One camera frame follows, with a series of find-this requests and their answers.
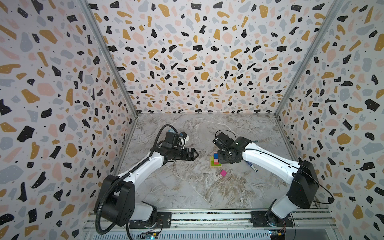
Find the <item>lime green rectangular block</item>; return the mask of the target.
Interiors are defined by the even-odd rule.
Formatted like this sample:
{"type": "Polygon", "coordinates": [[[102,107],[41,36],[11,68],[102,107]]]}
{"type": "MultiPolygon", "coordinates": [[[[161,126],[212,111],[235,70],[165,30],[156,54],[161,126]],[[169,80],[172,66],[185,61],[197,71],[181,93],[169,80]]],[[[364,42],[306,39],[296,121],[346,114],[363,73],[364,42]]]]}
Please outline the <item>lime green rectangular block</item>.
{"type": "Polygon", "coordinates": [[[210,167],[211,168],[220,168],[222,166],[222,164],[218,164],[218,165],[215,165],[214,164],[214,157],[211,157],[211,160],[210,160],[210,167]]]}

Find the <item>magenta cube block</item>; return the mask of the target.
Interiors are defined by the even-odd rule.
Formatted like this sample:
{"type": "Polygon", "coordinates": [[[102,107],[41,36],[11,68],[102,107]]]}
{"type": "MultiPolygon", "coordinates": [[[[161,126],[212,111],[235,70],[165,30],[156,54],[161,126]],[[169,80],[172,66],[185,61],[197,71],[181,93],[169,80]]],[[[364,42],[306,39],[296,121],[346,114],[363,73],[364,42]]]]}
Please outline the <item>magenta cube block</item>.
{"type": "Polygon", "coordinates": [[[222,171],[220,172],[220,175],[221,175],[222,177],[225,177],[227,174],[228,174],[228,173],[227,173],[227,171],[225,171],[225,170],[222,170],[222,171]]]}

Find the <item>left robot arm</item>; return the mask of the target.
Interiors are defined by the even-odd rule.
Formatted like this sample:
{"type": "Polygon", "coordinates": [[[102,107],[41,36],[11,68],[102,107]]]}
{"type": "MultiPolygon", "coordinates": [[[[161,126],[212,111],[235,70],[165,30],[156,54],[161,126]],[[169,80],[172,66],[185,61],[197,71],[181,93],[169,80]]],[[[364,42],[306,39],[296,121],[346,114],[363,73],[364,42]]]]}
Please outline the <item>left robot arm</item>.
{"type": "Polygon", "coordinates": [[[157,169],[167,162],[194,161],[199,154],[194,148],[167,149],[154,147],[132,169],[118,175],[108,175],[102,183],[94,213],[97,232],[105,234],[114,226],[122,227],[140,221],[150,227],[157,221],[157,207],[135,200],[135,191],[157,169]]]}

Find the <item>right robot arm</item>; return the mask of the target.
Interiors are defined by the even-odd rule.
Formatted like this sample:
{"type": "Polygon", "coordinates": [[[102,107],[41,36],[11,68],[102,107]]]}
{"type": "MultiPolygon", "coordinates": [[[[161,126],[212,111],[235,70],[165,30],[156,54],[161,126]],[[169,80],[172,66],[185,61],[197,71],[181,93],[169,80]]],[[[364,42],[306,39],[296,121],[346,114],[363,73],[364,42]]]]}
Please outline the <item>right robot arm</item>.
{"type": "Polygon", "coordinates": [[[216,137],[213,143],[219,148],[219,163],[250,162],[273,173],[290,186],[285,195],[272,202],[262,217],[256,217],[257,224],[278,227],[294,210],[311,207],[320,184],[310,162],[299,163],[284,159],[243,137],[235,141],[227,137],[223,140],[216,137]]]}

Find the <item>blue white marker pen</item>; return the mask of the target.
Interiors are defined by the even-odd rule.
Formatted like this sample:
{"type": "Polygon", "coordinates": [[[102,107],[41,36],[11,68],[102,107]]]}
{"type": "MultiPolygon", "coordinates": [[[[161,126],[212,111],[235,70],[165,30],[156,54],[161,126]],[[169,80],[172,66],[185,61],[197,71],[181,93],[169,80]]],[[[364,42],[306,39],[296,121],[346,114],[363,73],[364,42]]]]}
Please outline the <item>blue white marker pen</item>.
{"type": "Polygon", "coordinates": [[[247,165],[252,168],[256,173],[258,172],[258,169],[251,163],[251,162],[248,162],[246,161],[247,165]]]}

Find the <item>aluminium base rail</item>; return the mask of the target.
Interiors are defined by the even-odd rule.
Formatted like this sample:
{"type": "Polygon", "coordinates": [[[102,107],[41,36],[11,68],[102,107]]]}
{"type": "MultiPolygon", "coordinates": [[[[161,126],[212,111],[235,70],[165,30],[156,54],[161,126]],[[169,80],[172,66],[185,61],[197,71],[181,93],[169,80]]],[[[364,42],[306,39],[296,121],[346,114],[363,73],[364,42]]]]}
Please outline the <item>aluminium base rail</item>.
{"type": "Polygon", "coordinates": [[[258,219],[262,209],[173,209],[159,210],[159,223],[164,231],[234,231],[282,229],[336,229],[336,222],[328,209],[297,209],[275,227],[258,219]]]}

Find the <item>left corner metal post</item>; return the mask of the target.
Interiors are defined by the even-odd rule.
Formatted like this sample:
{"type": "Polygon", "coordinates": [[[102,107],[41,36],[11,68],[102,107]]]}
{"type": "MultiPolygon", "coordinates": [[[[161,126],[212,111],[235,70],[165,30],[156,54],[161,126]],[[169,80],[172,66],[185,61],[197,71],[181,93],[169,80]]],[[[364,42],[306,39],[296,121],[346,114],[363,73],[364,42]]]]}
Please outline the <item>left corner metal post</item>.
{"type": "Polygon", "coordinates": [[[95,40],[98,43],[100,50],[101,50],[103,56],[105,57],[106,62],[108,64],[108,66],[110,67],[115,80],[117,81],[118,87],[120,88],[122,95],[127,102],[129,113],[131,114],[133,119],[136,119],[138,117],[138,113],[134,107],[134,104],[132,103],[132,100],[131,100],[129,93],[126,89],[126,86],[122,80],[122,77],[119,74],[118,68],[117,68],[117,66],[116,66],[116,64],[112,58],[112,55],[110,54],[109,48],[104,41],[103,35],[100,31],[100,28],[97,24],[95,17],[91,11],[89,3],[86,0],[79,0],[78,3],[80,5],[82,12],[85,15],[85,19],[87,20],[87,23],[89,24],[91,31],[93,32],[93,34],[95,36],[95,40]]]}

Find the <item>corner metal post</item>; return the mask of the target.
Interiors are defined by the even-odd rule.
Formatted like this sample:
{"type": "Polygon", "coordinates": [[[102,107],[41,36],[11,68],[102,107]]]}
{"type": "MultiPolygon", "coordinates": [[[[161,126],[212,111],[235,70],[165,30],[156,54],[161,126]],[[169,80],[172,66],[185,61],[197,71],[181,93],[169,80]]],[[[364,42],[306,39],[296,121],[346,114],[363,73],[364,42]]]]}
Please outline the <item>corner metal post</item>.
{"type": "Polygon", "coordinates": [[[319,47],[320,43],[322,42],[322,39],[324,35],[327,33],[329,27],[331,26],[333,20],[335,19],[337,13],[339,12],[340,8],[343,5],[343,0],[334,0],[332,2],[332,5],[327,12],[327,15],[325,17],[325,20],[323,21],[318,33],[316,34],[314,41],[311,43],[308,52],[304,56],[302,62],[299,65],[298,70],[296,71],[293,80],[291,81],[290,85],[287,87],[287,91],[285,92],[283,99],[278,105],[278,108],[276,112],[274,113],[275,118],[277,119],[279,114],[283,111],[283,108],[285,104],[288,102],[290,94],[294,91],[295,86],[299,82],[301,76],[303,75],[307,65],[309,64],[310,60],[313,58],[315,53],[317,52],[317,48],[319,47]]]}
{"type": "Polygon", "coordinates": [[[101,50],[103,56],[105,57],[106,62],[108,64],[108,66],[110,67],[115,80],[117,81],[118,87],[120,88],[122,95],[127,102],[129,113],[131,114],[133,119],[136,119],[138,117],[138,113],[134,107],[134,104],[132,103],[132,100],[131,100],[129,93],[126,89],[126,86],[122,80],[122,77],[119,74],[118,68],[117,68],[117,66],[116,66],[116,64],[112,58],[112,55],[110,54],[109,48],[104,41],[103,35],[100,31],[100,28],[97,24],[95,17],[91,11],[89,3],[86,0],[79,0],[78,3],[80,5],[82,12],[85,15],[85,19],[87,20],[87,23],[89,24],[91,31],[93,32],[93,34],[95,36],[95,40],[98,43],[100,50],[101,50]]]}

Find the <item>right corner metal post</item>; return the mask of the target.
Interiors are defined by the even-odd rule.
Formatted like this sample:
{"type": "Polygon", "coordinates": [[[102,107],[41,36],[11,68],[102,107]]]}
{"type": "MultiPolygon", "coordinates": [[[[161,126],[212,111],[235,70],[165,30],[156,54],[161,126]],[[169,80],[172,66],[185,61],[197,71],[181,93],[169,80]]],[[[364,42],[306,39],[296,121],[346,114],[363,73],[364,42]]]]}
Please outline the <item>right corner metal post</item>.
{"type": "Polygon", "coordinates": [[[329,27],[331,26],[333,20],[335,19],[337,13],[339,12],[340,8],[343,5],[343,0],[334,0],[332,2],[332,5],[327,12],[327,15],[325,17],[325,20],[323,21],[318,33],[316,34],[314,41],[311,43],[308,52],[304,56],[302,62],[299,65],[298,70],[296,71],[293,80],[291,81],[290,85],[287,87],[287,91],[285,92],[283,99],[278,105],[278,108],[276,112],[274,113],[275,118],[277,119],[279,114],[283,111],[283,108],[285,104],[288,102],[290,94],[294,91],[295,86],[299,82],[301,76],[303,75],[307,65],[309,64],[310,60],[313,58],[315,53],[317,52],[317,48],[319,47],[320,43],[322,42],[322,39],[324,35],[327,33],[329,27]]]}

